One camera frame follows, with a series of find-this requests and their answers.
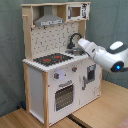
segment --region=kitchen backsplash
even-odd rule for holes
[[[33,28],[33,58],[66,50],[72,34],[78,33],[78,27],[79,22],[73,22]],[[73,43],[78,46],[78,36],[73,38]]]

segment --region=stovetop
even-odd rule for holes
[[[73,59],[73,57],[61,54],[61,53],[54,53],[51,55],[47,55],[47,56],[43,56],[40,58],[36,58],[33,61],[39,64],[42,64],[46,67],[57,64],[57,63],[61,63],[67,60]]]

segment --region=oven door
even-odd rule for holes
[[[80,76],[56,81],[49,87],[50,125],[56,123],[79,108]]]

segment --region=wooden toy kitchen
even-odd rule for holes
[[[101,67],[77,43],[90,4],[22,5],[26,108],[46,128],[101,95]]]

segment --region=oven handle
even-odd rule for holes
[[[87,79],[85,78],[85,76],[83,76],[83,80],[84,80],[84,87],[82,87],[82,90],[85,90],[85,88],[86,88],[86,82],[87,82]]]
[[[72,83],[72,80],[68,81],[68,82],[65,83],[65,84],[60,84],[59,87],[65,87],[65,86],[67,86],[67,85],[69,85],[69,84],[71,84],[71,83]]]

